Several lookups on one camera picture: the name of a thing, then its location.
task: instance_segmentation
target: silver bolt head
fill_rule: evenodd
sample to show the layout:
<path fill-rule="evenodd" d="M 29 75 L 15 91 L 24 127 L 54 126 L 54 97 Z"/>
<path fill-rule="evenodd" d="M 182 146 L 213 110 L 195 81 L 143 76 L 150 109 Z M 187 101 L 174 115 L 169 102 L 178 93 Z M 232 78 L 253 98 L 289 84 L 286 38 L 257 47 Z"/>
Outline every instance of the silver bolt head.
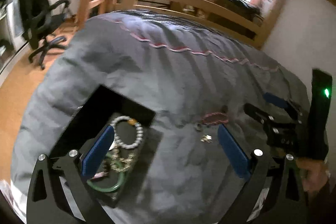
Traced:
<path fill-rule="evenodd" d="M 256 155 L 256 156 L 262 156 L 263 155 L 263 152 L 260 150 L 260 149 L 255 149 L 253 151 L 253 153 Z"/>
<path fill-rule="evenodd" d="M 77 154 L 78 154 L 78 151 L 77 150 L 71 150 L 70 152 L 69 152 L 69 156 L 70 157 L 75 157 L 75 156 L 77 156 Z"/>
<path fill-rule="evenodd" d="M 293 159 L 294 159 L 293 155 L 291 155 L 291 154 L 287 154 L 287 155 L 286 155 L 286 158 L 287 158 L 288 160 L 293 160 Z"/>
<path fill-rule="evenodd" d="M 38 158 L 40 161 L 43 161 L 45 159 L 45 154 L 41 154 L 39 155 L 39 158 Z"/>

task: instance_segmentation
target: necklace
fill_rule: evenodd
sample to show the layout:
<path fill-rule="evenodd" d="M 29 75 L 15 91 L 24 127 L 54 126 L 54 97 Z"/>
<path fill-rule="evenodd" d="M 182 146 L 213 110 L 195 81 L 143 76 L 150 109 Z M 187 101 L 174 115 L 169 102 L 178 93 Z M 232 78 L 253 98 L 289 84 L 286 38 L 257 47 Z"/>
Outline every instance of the necklace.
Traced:
<path fill-rule="evenodd" d="M 124 158 L 120 158 L 119 157 L 119 149 L 118 148 L 113 148 L 111 154 L 110 152 L 108 152 L 106 154 L 106 156 L 110 159 L 112 159 L 111 161 L 111 168 L 113 171 L 115 171 L 116 173 L 120 173 L 120 172 L 126 172 L 130 167 L 131 167 L 131 163 L 133 161 L 133 158 L 135 157 L 134 153 L 129 153 L 127 159 Z M 119 166 L 118 162 L 122 162 L 123 164 L 125 164 L 124 166 Z"/>
<path fill-rule="evenodd" d="M 120 137 L 117 135 L 117 131 L 116 131 L 116 125 L 118 122 L 120 121 L 127 121 L 128 124 L 130 124 L 131 126 L 135 126 L 136 129 L 136 139 L 134 141 L 134 143 L 132 144 L 125 144 Z M 123 149 L 135 149 L 139 146 L 139 144 L 142 142 L 142 137 L 143 137 L 143 129 L 142 129 L 142 125 L 135 119 L 130 118 L 129 116 L 119 116 L 117 118 L 115 118 L 111 124 L 110 124 L 113 129 L 114 129 L 114 140 L 115 140 L 115 144 L 117 146 L 120 146 Z"/>

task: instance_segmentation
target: wooden bed frame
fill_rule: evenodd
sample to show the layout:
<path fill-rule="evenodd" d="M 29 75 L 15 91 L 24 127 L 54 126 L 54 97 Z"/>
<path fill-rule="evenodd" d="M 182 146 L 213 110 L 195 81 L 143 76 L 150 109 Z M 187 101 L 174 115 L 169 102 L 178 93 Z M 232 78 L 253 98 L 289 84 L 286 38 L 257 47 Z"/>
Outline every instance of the wooden bed frame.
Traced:
<path fill-rule="evenodd" d="M 81 29 L 84 27 L 85 21 L 89 18 L 90 9 L 96 6 L 99 6 L 99 14 L 108 13 L 115 10 L 149 9 L 161 14 L 179 16 L 199 22 L 207 27 L 227 33 L 234 39 L 247 43 L 257 49 L 260 49 L 265 43 L 267 37 L 270 35 L 271 30 L 273 29 L 276 20 L 280 14 L 281 7 L 284 3 L 284 0 L 273 0 L 272 7 L 269 10 L 268 15 L 264 18 L 262 25 L 258 26 L 257 24 L 247 20 L 246 18 L 207 0 L 167 0 L 174 3 L 180 3 L 180 7 L 184 5 L 190 5 L 195 8 L 199 8 L 205 12 L 209 12 L 228 19 L 238 24 L 239 26 L 242 26 L 247 30 L 255 33 L 253 38 L 248 38 L 245 35 L 239 34 L 236 31 L 231 30 L 230 28 L 223 27 L 212 21 L 183 13 L 181 9 L 168 10 L 150 6 L 143 6 L 138 5 L 137 1 L 138 0 L 121 0 L 121 3 L 118 4 L 117 0 L 80 0 L 76 20 L 77 29 Z"/>

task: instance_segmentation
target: bed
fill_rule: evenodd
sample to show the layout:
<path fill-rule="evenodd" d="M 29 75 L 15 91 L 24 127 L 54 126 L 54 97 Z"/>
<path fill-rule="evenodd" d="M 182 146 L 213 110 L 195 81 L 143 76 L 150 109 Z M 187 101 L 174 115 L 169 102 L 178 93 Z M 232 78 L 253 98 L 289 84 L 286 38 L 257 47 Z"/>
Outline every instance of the bed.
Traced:
<path fill-rule="evenodd" d="M 244 103 L 286 119 L 263 100 L 271 92 L 309 109 L 306 87 L 295 75 L 227 34 L 149 10 L 98 15 L 75 34 L 26 108 L 11 165 L 15 206 L 23 215 L 37 157 L 49 154 L 100 84 L 157 113 L 137 163 L 142 168 L 133 170 L 117 208 L 104 206 L 117 224 L 216 223 L 244 181 L 215 138 L 218 126 L 206 129 L 213 142 L 205 143 L 195 123 L 225 106 L 227 128 L 249 145 L 266 136 L 244 114 Z"/>

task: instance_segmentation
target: pearl bracelet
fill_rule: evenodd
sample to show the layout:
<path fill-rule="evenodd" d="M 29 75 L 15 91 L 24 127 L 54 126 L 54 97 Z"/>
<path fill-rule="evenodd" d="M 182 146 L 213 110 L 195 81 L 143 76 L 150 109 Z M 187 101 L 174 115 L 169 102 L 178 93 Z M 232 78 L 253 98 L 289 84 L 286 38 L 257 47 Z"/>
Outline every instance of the pearl bracelet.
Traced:
<path fill-rule="evenodd" d="M 135 126 L 136 129 L 136 139 L 134 141 L 134 143 L 132 144 L 125 144 L 120 137 L 117 135 L 117 131 L 116 131 L 116 125 L 118 122 L 120 121 L 127 121 L 130 125 Z M 142 142 L 142 137 L 143 137 L 143 130 L 142 130 L 142 125 L 135 119 L 132 119 L 129 116 L 119 116 L 117 118 L 115 118 L 111 124 L 110 124 L 113 129 L 114 129 L 114 140 L 115 140 L 115 144 L 121 148 L 124 149 L 135 149 L 139 146 L 139 144 Z"/>

